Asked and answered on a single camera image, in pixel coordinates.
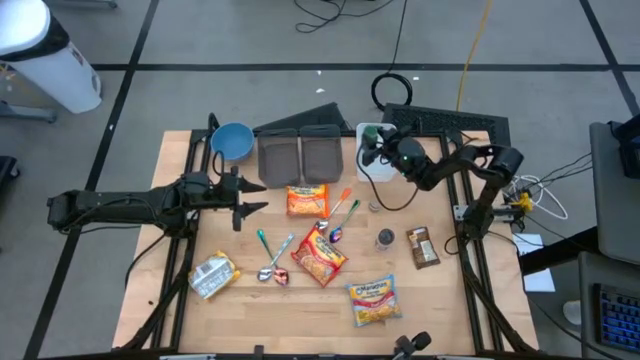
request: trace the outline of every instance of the black keyboard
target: black keyboard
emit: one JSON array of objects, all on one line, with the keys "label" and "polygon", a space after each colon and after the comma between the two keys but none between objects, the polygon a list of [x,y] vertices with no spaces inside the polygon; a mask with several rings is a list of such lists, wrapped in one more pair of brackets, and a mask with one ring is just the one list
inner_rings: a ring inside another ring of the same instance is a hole
[{"label": "black keyboard", "polygon": [[596,341],[640,353],[640,294],[595,284],[594,295]]}]

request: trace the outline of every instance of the table leg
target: table leg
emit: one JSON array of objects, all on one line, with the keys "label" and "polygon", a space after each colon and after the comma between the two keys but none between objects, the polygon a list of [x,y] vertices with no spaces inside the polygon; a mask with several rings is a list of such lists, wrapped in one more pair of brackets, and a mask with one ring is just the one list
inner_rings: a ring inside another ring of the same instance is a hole
[{"label": "table leg", "polygon": [[532,251],[519,258],[522,275],[533,274],[546,268],[574,260],[582,251],[599,254],[598,227],[594,226],[571,237]]}]

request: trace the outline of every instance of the wooden tabletop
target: wooden tabletop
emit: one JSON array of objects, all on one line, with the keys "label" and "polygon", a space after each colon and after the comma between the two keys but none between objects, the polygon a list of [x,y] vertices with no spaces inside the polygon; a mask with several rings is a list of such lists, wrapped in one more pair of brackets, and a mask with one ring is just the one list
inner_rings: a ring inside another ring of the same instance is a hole
[{"label": "wooden tabletop", "polygon": [[[480,139],[478,144],[488,142],[484,132],[469,134]],[[189,136],[188,131],[165,133],[152,186],[169,184],[182,173]],[[441,158],[438,139],[420,138],[419,141],[431,159]],[[355,138],[342,139],[344,171],[340,181],[329,186],[331,206],[344,188],[351,187],[353,193],[334,215],[331,227],[342,220],[354,200],[359,199],[362,206],[346,225],[344,237],[336,246],[349,261],[324,289],[288,255],[298,248],[315,219],[287,217],[284,189],[241,195],[243,201],[269,202],[269,206],[243,221],[241,232],[232,230],[230,212],[202,212],[194,264],[222,250],[240,268],[242,276],[211,301],[204,301],[189,291],[180,352],[251,353],[255,345],[261,344],[266,353],[390,354],[399,336],[411,338],[427,331],[433,342],[424,350],[425,354],[474,353],[458,257],[447,255],[443,250],[444,242],[454,234],[446,181],[430,192],[418,192],[411,205],[402,211],[372,213],[367,204],[374,199],[373,191],[369,183],[357,180],[355,162],[351,160],[355,159],[355,147]],[[259,183],[257,160],[254,151],[240,165],[240,173],[249,181]],[[216,181],[215,175],[209,172]],[[471,178],[477,196],[483,182],[473,175]],[[464,203],[459,176],[456,180],[460,201]],[[415,189],[400,175],[377,187],[389,206],[403,204]],[[418,226],[429,228],[441,260],[439,265],[415,269],[405,232]],[[287,288],[274,281],[261,283],[256,279],[257,271],[269,263],[256,237],[256,230],[260,228],[272,251],[280,247],[290,232],[296,235],[287,253],[278,261],[279,266],[290,272],[291,283]],[[396,241],[387,251],[377,252],[374,239],[383,228],[393,230]],[[507,225],[494,224],[491,230],[511,237]],[[153,226],[143,226],[136,254],[160,234]],[[114,346],[129,340],[157,303],[168,244],[167,240],[158,246],[132,271]],[[485,237],[484,244],[496,304],[525,341],[537,347],[514,246],[491,234]],[[454,251],[455,241],[449,246]],[[345,284],[370,282],[387,274],[395,275],[403,317],[355,327]],[[491,348],[486,313],[479,301],[478,307],[485,347]],[[165,320],[162,341],[165,345],[173,317],[171,307]]]}]

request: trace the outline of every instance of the white trash can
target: white trash can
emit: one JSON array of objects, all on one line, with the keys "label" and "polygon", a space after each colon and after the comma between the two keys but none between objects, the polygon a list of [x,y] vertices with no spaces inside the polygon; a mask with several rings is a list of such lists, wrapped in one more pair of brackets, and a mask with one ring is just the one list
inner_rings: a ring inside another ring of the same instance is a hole
[{"label": "white trash can", "polygon": [[74,114],[102,102],[100,77],[42,0],[0,0],[0,61]]}]

